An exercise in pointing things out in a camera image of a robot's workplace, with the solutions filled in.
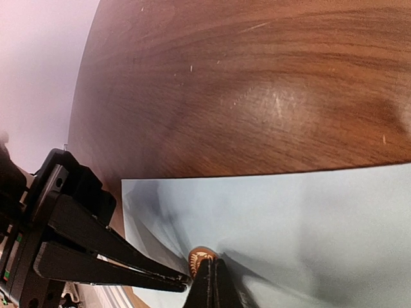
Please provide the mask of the light blue envelope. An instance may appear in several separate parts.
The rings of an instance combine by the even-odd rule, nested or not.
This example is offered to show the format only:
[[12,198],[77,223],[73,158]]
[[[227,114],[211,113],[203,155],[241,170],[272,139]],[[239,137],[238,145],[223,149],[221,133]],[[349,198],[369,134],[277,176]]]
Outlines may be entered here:
[[203,246],[254,307],[409,307],[410,165],[123,180],[125,237],[188,273]]

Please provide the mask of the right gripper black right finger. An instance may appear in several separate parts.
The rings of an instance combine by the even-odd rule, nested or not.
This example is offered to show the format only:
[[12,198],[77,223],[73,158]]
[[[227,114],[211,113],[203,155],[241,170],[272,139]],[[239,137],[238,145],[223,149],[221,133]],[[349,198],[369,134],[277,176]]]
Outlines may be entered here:
[[257,307],[246,291],[238,290],[223,259],[213,261],[213,307]]

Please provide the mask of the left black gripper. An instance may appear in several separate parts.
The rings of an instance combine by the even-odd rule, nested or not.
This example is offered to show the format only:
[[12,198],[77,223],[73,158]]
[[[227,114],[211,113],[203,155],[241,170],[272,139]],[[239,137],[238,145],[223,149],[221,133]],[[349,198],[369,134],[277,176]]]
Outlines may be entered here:
[[52,150],[32,175],[1,150],[1,303],[58,307],[68,282],[185,291],[185,282],[171,279],[187,275],[144,256],[108,227],[115,207],[70,152]]

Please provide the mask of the round copper wax seal sticker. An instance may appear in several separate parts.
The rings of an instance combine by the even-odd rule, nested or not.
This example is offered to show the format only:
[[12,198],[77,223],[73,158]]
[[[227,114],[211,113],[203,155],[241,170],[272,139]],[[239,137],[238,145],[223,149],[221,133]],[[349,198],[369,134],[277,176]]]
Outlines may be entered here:
[[190,251],[189,256],[188,256],[188,266],[189,266],[189,272],[190,276],[192,279],[195,278],[195,276],[198,273],[198,269],[200,267],[200,263],[204,259],[217,259],[218,255],[210,250],[209,248],[206,248],[204,246],[199,246],[194,248],[193,250]]

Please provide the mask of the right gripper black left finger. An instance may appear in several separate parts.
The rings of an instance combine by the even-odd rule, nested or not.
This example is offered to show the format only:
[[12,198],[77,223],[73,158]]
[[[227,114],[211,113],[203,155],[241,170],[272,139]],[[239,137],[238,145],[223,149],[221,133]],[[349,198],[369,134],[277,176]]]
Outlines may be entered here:
[[213,306],[212,269],[212,259],[201,261],[183,308],[210,308]]

